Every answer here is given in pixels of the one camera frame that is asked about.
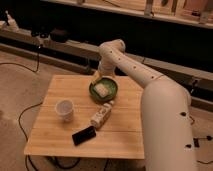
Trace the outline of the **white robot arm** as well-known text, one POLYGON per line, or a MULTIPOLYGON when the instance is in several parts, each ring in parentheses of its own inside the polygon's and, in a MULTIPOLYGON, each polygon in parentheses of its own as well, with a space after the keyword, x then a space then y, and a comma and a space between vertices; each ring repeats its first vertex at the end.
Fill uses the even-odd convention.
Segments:
POLYGON ((163 73, 125 54, 121 39, 99 46, 101 60, 93 79, 120 69, 140 87, 146 171, 198 171, 190 124, 191 95, 163 73))

